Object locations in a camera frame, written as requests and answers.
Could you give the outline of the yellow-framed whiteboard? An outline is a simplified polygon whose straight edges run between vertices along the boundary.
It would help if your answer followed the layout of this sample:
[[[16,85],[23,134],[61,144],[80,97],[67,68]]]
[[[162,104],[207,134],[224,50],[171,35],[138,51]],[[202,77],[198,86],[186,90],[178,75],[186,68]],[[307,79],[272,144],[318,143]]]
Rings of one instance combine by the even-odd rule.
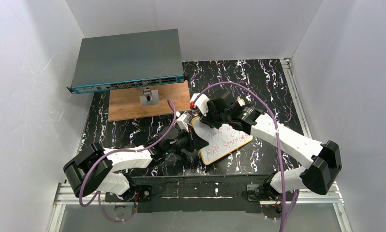
[[[193,118],[191,125],[198,136],[209,142],[208,146],[199,150],[205,165],[220,160],[253,140],[251,135],[235,130],[227,124],[223,124],[219,129],[210,128],[201,123],[200,116]]]

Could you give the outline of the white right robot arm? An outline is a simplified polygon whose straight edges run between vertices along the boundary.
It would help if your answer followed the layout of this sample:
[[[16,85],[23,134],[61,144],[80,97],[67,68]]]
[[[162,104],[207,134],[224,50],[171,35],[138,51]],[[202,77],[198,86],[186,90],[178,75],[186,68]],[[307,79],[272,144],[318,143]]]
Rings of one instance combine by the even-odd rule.
[[[215,98],[194,94],[191,108],[199,110],[200,121],[210,128],[226,124],[258,139],[275,145],[296,159],[301,167],[272,173],[258,190],[251,193],[258,199],[273,198],[285,190],[309,189],[326,195],[342,169],[339,145],[322,143],[305,137],[281,123],[274,123],[266,111],[246,106],[235,100],[229,91]]]

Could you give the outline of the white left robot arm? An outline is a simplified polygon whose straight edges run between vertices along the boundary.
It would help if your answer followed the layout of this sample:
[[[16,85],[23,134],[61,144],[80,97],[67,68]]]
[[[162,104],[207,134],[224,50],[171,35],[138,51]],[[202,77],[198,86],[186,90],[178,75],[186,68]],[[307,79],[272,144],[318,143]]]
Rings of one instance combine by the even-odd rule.
[[[166,127],[138,147],[110,149],[93,143],[68,161],[63,172],[77,198],[96,191],[122,195],[135,185],[120,171],[157,166],[169,153],[184,158],[187,152],[198,151],[208,144],[193,128]]]

